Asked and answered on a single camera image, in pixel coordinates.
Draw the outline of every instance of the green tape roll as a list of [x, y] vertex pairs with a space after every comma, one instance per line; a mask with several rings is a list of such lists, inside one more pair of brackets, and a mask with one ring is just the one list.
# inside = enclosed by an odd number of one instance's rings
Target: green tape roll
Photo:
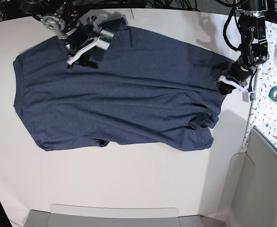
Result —
[[272, 101], [277, 102], [277, 87], [272, 87], [269, 92], [269, 97]]

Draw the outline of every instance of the navy blue t-shirt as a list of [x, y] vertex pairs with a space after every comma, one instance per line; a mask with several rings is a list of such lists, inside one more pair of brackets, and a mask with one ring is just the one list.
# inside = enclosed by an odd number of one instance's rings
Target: navy blue t-shirt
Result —
[[46, 151], [110, 141], [209, 148], [208, 127], [224, 100], [214, 78], [231, 60], [124, 19], [103, 28], [114, 37], [98, 69], [74, 65], [66, 72], [67, 49], [56, 37], [15, 60], [14, 107], [36, 144]]

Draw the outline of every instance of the speckled countertop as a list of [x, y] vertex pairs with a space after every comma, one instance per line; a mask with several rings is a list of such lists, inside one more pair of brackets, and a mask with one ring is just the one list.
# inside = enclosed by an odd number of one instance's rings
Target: speckled countertop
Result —
[[269, 59], [258, 67], [255, 78], [256, 100], [252, 102], [242, 152], [249, 142], [250, 131], [257, 127], [269, 140], [277, 145], [277, 102], [269, 98], [272, 87], [277, 86], [277, 67], [274, 52], [277, 44], [277, 24], [266, 21]]

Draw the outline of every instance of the cable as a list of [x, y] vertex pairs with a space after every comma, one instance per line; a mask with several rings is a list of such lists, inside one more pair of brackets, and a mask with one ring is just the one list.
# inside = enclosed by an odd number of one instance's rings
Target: cable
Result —
[[225, 3], [225, 2], [223, 2], [221, 0], [215, 0], [215, 1], [217, 1], [219, 4], [221, 4], [223, 6], [234, 8], [234, 7], [241, 6], [242, 4], [246, 3], [248, 0], [241, 0], [238, 3], [236, 3], [236, 4], [228, 4], [228, 3]]
[[223, 29], [223, 37], [224, 37], [224, 40], [225, 40], [225, 43], [228, 45], [228, 47], [230, 47], [232, 50], [234, 51], [238, 51], [238, 48], [234, 47], [230, 42], [229, 42], [229, 39], [227, 37], [227, 28], [228, 28], [228, 25], [231, 21], [231, 18], [233, 16], [233, 14], [235, 13], [235, 8], [232, 8], [231, 11], [230, 11], [230, 14], [228, 16], [228, 19], [226, 20], [225, 22], [225, 25], [224, 25], [224, 29]]
[[248, 89], [248, 91], [252, 91], [252, 80], [253, 80], [253, 78], [254, 78], [256, 72], [257, 72], [257, 70], [255, 70], [255, 72], [254, 72], [253, 75], [251, 76], [251, 79], [250, 79], [250, 82], [249, 82], [249, 89]]

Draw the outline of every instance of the white table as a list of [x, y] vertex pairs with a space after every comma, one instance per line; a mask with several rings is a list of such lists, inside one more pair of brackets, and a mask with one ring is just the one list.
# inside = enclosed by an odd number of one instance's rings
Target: white table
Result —
[[[227, 16], [198, 12], [133, 9], [95, 10], [98, 19], [124, 14], [130, 26], [237, 59], [223, 40]], [[203, 151], [182, 152], [165, 144], [78, 148], [45, 152], [38, 148], [15, 113], [12, 62], [53, 33], [31, 17], [0, 23], [0, 200], [13, 226], [23, 226], [30, 209], [50, 204], [103, 208], [179, 209], [179, 216], [215, 213], [231, 157], [240, 152], [250, 105], [237, 90], [222, 105]], [[239, 44], [234, 21], [230, 42]]]

